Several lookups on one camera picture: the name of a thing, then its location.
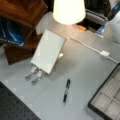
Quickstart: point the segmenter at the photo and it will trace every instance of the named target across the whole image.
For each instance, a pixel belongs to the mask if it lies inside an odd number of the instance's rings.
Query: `desk lamp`
[[[84,0],[55,0],[53,17],[57,22],[68,25],[70,34],[71,25],[82,21],[85,17]]]

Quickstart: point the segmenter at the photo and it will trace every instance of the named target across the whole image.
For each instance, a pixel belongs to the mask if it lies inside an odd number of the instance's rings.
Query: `white lampshade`
[[[55,0],[53,17],[65,25],[82,21],[85,17],[84,0]]]

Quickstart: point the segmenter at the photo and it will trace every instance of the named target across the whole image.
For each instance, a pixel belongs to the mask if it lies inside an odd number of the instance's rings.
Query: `white cable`
[[[92,47],[86,45],[85,43],[83,43],[82,41],[80,41],[80,40],[78,40],[78,39],[76,39],[76,38],[72,38],[72,40],[75,40],[75,41],[81,43],[81,44],[84,45],[85,47],[91,49],[91,50],[94,51],[94,52],[99,53],[102,57],[104,57],[104,58],[106,58],[106,59],[109,59],[109,60],[115,62],[116,64],[119,63],[119,62],[116,61],[115,59],[111,58],[111,57],[110,57],[110,53],[107,52],[107,51],[102,51],[102,52],[100,52],[100,51],[96,50],[95,48],[92,48]]]

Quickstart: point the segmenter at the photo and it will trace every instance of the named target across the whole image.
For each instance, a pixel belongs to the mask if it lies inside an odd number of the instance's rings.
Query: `white table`
[[[62,30],[56,33],[65,36]],[[120,47],[87,31],[72,37],[86,44],[111,52],[120,61]],[[3,47],[0,47],[0,80],[42,120],[93,120],[87,114],[87,104],[99,86],[116,66],[73,40],[67,40],[64,57],[56,64],[51,75],[46,75],[36,86],[24,77],[28,75],[30,60],[9,66]],[[62,106],[67,79],[71,79],[66,105]]]

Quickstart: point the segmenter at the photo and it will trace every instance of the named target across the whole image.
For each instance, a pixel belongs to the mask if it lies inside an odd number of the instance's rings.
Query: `table surface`
[[[65,27],[51,31],[66,37]],[[72,37],[102,51],[120,61],[119,45],[86,31],[75,32]],[[9,66],[3,47],[0,47],[0,80],[42,120],[93,120],[88,115],[87,104],[116,64],[102,58],[94,51],[74,40],[67,40],[63,58],[36,86],[26,81],[30,73],[30,60]],[[63,107],[63,95],[67,79],[71,80],[68,99]]]

